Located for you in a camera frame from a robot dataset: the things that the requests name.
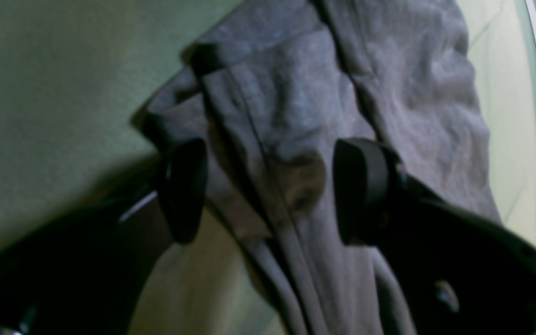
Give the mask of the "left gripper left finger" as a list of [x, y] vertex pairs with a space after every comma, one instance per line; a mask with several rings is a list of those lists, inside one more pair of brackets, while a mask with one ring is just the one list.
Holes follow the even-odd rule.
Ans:
[[208, 178], [182, 140], [96, 205], [0, 253], [0, 335], [125, 335], [158, 259], [192, 242]]

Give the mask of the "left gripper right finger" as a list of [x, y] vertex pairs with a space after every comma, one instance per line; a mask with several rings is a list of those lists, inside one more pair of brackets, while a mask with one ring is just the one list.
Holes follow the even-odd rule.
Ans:
[[424, 335], [536, 335], [536, 248], [449, 204], [411, 176], [394, 150], [335, 143], [340, 238], [375, 247]]

